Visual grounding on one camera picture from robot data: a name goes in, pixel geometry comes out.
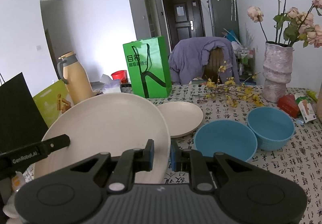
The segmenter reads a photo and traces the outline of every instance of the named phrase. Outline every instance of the thermos handle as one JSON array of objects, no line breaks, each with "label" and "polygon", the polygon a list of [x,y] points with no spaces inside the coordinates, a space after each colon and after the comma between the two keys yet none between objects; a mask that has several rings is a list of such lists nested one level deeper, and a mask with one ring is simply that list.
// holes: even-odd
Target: thermos handle
[{"label": "thermos handle", "polygon": [[57,65],[57,70],[58,70],[58,74],[60,76],[60,78],[62,79],[62,81],[65,83],[65,84],[68,84],[68,80],[66,80],[64,78],[64,75],[62,74],[62,70],[61,70],[61,66],[66,63],[66,60],[63,60],[63,61],[60,61]]}]

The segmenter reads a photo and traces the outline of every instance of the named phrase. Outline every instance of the gray refrigerator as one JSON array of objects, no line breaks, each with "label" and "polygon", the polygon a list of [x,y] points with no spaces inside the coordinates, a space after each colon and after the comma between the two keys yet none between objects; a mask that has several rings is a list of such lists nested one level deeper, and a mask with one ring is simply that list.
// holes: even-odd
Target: gray refrigerator
[{"label": "gray refrigerator", "polygon": [[[232,0],[208,0],[210,8],[211,23],[213,28],[214,37],[223,37],[223,32],[227,33],[224,29],[233,30],[239,39],[239,23],[235,3]],[[231,20],[231,5],[233,7],[232,20]]]}]

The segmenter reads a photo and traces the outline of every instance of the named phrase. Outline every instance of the purple jacket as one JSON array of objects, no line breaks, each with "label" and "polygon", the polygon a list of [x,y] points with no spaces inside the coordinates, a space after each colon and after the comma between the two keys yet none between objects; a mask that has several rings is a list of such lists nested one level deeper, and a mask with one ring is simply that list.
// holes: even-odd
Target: purple jacket
[{"label": "purple jacket", "polygon": [[197,77],[202,77],[204,66],[208,64],[210,51],[216,47],[223,49],[223,61],[226,72],[220,73],[223,83],[227,78],[234,77],[235,83],[239,84],[239,75],[236,56],[231,42],[220,37],[198,37],[181,40],[171,52],[169,66],[172,82],[175,85],[186,85]]}]

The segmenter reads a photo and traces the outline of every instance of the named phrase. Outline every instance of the ribbed gray surface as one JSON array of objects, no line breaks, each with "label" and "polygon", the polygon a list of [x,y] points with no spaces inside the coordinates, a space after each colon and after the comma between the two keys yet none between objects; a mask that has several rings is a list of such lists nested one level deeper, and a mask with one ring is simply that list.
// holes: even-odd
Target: ribbed gray surface
[{"label": "ribbed gray surface", "polygon": [[111,196],[86,224],[237,224],[211,196],[183,185],[135,185],[126,194]]}]

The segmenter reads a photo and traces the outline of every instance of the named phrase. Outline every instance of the thermos lid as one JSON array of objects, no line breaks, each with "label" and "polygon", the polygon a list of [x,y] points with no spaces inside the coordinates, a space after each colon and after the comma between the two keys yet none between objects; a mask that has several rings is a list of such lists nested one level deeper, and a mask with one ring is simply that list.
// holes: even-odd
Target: thermos lid
[{"label": "thermos lid", "polygon": [[72,55],[74,55],[74,54],[75,54],[75,53],[74,53],[73,51],[71,51],[71,52],[66,53],[66,54],[64,54],[63,56],[59,57],[59,59],[67,58],[67,57],[72,56]]}]

